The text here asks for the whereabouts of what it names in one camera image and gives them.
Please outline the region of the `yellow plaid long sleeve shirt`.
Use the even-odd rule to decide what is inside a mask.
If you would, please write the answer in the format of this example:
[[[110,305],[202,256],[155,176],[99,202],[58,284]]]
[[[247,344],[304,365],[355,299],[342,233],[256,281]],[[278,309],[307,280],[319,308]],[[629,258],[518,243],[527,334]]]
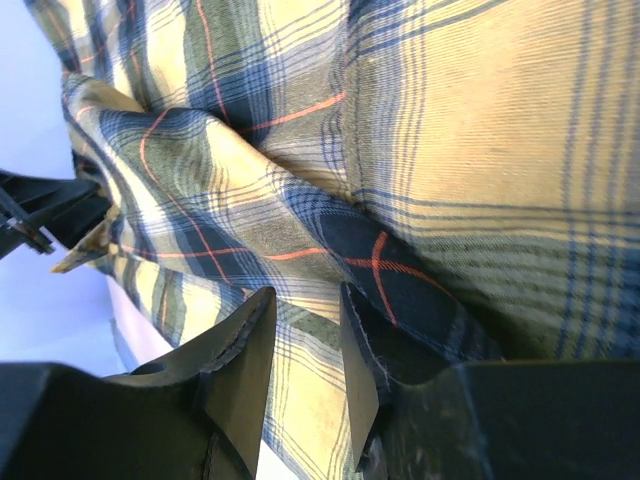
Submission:
[[[297,477],[356,477],[344,282],[461,359],[638,358],[637,2],[27,9],[112,203],[59,270],[173,346],[273,287],[263,438]]]

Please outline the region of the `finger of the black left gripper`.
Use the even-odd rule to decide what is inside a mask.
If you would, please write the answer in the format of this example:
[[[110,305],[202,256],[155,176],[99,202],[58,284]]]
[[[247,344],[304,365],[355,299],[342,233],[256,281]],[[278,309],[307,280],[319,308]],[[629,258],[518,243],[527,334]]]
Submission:
[[[1,256],[25,245],[39,254],[70,249],[103,219],[110,201],[97,183],[1,172]]]

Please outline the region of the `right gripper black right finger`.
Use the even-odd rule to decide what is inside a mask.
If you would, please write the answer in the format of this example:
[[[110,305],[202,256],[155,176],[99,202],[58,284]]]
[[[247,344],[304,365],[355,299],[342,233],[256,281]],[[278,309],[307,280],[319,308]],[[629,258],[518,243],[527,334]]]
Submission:
[[[366,479],[635,479],[635,361],[449,364],[351,285],[341,344],[353,460]]]

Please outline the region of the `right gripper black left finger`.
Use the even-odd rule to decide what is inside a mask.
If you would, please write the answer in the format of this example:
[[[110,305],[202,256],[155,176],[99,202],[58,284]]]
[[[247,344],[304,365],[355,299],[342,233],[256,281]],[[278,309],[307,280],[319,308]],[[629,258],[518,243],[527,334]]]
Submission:
[[[5,479],[252,479],[276,333],[264,287],[229,317],[128,374],[1,367]]]

